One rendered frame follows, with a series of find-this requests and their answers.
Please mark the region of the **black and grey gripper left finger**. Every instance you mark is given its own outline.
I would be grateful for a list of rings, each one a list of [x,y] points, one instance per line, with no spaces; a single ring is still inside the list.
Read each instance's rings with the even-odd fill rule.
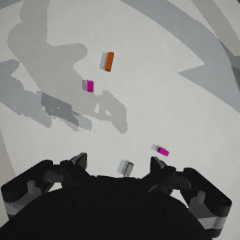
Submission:
[[[62,188],[69,185],[102,185],[99,179],[85,171],[87,153],[80,153],[70,160],[63,160],[60,164],[43,160],[4,184],[1,193],[9,220],[29,202],[48,192],[54,183],[61,183]]]

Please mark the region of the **orange rod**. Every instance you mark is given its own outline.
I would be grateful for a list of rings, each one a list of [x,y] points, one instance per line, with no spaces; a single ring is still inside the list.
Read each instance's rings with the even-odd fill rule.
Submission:
[[[108,71],[108,72],[111,71],[113,57],[114,57],[114,52],[109,52],[107,62],[106,62],[105,71]]]

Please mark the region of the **magenta rod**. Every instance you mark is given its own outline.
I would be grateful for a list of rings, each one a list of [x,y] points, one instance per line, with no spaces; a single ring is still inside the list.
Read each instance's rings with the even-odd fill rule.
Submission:
[[[157,150],[157,152],[165,155],[165,156],[168,156],[169,152],[161,147],[159,147],[159,149]]]
[[[87,81],[87,91],[94,92],[94,82],[93,81]]]

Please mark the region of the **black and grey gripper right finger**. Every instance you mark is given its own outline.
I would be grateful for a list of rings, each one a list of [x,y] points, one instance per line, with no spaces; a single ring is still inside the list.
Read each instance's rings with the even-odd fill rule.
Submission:
[[[180,190],[189,212],[198,219],[211,238],[217,238],[226,222],[232,201],[195,169],[188,167],[183,172],[176,171],[175,167],[161,161],[151,156],[150,173],[130,182],[128,188],[154,194],[160,190],[169,195],[173,189]]]

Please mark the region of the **grey rod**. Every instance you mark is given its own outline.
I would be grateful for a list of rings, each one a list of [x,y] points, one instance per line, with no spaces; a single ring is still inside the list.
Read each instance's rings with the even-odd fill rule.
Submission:
[[[128,165],[127,165],[127,168],[125,170],[124,177],[129,177],[130,176],[133,167],[134,167],[134,164],[129,162]]]

